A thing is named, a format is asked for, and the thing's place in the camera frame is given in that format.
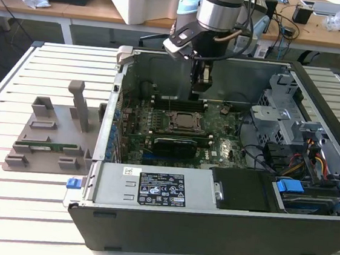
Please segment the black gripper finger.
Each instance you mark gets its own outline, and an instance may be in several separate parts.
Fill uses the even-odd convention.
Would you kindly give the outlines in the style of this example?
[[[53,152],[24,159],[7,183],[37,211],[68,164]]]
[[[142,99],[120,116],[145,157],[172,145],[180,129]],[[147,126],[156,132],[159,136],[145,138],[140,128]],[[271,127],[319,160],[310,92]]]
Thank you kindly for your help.
[[[197,100],[202,93],[206,92],[212,86],[212,61],[200,61],[198,62],[197,66],[198,68],[193,97],[195,100]]]
[[[200,61],[197,61],[196,59],[192,61],[192,68],[191,68],[191,90],[189,92],[189,99],[195,99],[197,95],[195,93],[193,93],[194,91],[194,85],[197,83],[198,81],[198,74],[199,74],[199,68],[200,68]]]

